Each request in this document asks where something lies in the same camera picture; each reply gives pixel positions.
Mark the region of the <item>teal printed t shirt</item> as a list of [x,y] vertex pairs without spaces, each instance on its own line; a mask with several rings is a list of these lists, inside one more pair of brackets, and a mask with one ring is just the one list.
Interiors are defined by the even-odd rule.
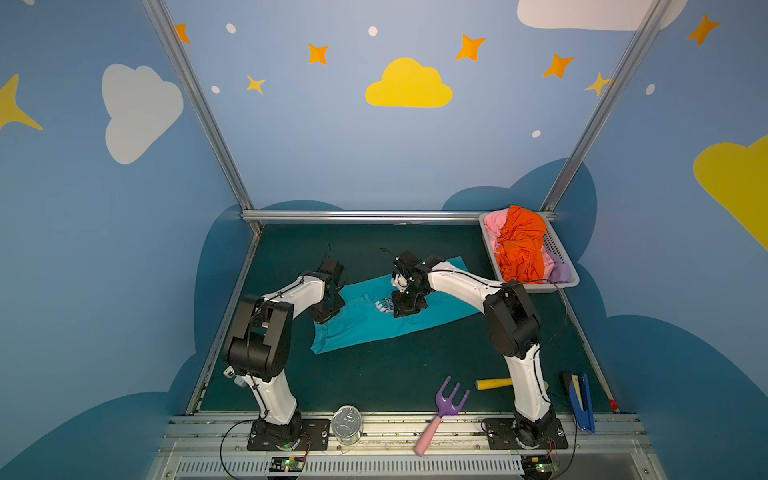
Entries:
[[345,306],[331,320],[315,326],[311,351],[320,355],[379,340],[388,340],[439,327],[479,312],[445,293],[427,297],[427,307],[415,315],[394,316],[395,288],[389,275],[346,285],[340,291]]

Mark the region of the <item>white plastic laundry basket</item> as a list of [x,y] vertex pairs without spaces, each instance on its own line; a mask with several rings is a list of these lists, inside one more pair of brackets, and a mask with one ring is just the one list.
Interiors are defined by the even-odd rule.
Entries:
[[[531,283],[531,282],[524,283],[524,282],[519,282],[519,281],[511,281],[511,282],[512,283],[518,282],[518,283],[523,284],[525,289],[528,292],[530,292],[530,293],[551,293],[551,292],[554,292],[554,291],[556,291],[558,289],[564,289],[564,288],[570,288],[570,287],[576,286],[579,283],[579,275],[576,272],[575,267],[573,265],[573,262],[571,261],[569,255],[566,253],[566,250],[565,250],[562,242],[560,241],[560,239],[556,235],[551,222],[549,221],[549,219],[547,219],[544,216],[544,214],[539,213],[539,212],[534,212],[534,213],[537,213],[538,215],[540,215],[543,218],[543,220],[544,220],[544,222],[546,224],[546,227],[547,227],[547,232],[546,232],[545,237],[544,237],[544,250],[545,250],[545,252],[548,253],[550,256],[552,256],[552,255],[559,256],[564,262],[568,263],[572,267],[573,273],[572,273],[571,281],[568,282],[568,283],[552,283],[548,279],[548,280],[545,280],[543,283]],[[507,281],[503,280],[503,278],[501,276],[500,269],[499,269],[499,267],[498,267],[498,265],[496,263],[494,254],[492,252],[492,247],[491,247],[491,243],[490,243],[490,239],[489,239],[489,234],[486,231],[486,228],[485,228],[485,226],[483,224],[483,220],[484,219],[485,219],[485,217],[482,218],[479,221],[479,225],[480,225],[483,241],[485,243],[486,250],[488,252],[488,256],[489,256],[489,259],[490,259],[490,262],[491,262],[491,266],[492,266],[492,269],[494,271],[495,278],[497,280],[499,280],[499,281],[507,282]]]

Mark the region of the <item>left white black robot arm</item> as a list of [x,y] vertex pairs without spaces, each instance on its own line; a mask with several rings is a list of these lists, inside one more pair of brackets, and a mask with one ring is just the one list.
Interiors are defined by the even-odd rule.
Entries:
[[285,374],[293,321],[308,312],[322,325],[339,314],[343,270],[339,261],[325,259],[276,292],[239,301],[222,355],[225,375],[246,386],[259,406],[252,447],[289,450],[301,442],[301,410]]

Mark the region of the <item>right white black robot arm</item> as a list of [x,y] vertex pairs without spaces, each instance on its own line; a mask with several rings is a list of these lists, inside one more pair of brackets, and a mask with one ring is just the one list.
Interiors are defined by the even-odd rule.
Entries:
[[504,357],[512,380],[516,446],[568,447],[540,364],[540,316],[525,286],[485,279],[435,256],[420,260],[409,251],[395,257],[392,285],[395,317],[426,309],[433,293],[448,294],[481,312],[490,342]]

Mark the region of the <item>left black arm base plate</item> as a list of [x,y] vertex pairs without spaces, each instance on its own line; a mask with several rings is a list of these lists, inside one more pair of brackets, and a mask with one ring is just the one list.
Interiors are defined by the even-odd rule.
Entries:
[[247,441],[248,451],[325,451],[330,437],[327,419],[300,419],[286,425],[255,420]]

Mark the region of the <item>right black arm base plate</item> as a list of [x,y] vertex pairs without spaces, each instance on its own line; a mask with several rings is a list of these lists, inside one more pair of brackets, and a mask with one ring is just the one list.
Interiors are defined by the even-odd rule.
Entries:
[[569,442],[559,419],[531,423],[516,418],[486,418],[481,427],[491,450],[567,449]]

